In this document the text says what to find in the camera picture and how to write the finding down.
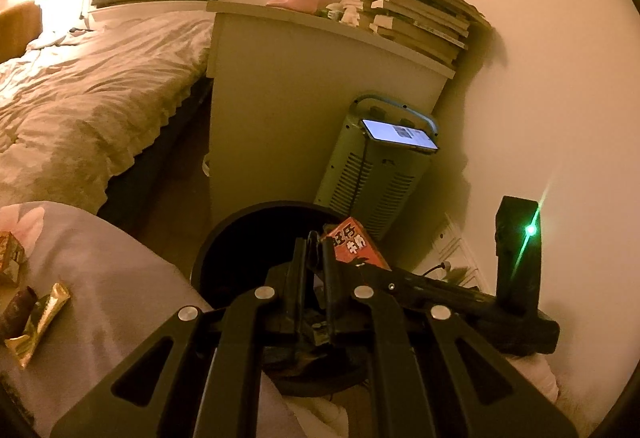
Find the white gloved right hand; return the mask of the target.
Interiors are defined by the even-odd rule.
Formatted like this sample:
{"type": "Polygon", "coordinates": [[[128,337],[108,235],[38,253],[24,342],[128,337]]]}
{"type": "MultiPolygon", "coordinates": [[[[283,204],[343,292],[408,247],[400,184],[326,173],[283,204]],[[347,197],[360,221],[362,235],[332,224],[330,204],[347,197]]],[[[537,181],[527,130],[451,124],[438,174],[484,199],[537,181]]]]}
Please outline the white gloved right hand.
{"type": "Polygon", "coordinates": [[[532,383],[551,403],[559,398],[559,385],[552,372],[549,362],[543,354],[529,354],[528,356],[514,356],[505,354],[504,358],[513,368],[517,369],[529,383],[532,383]]]}

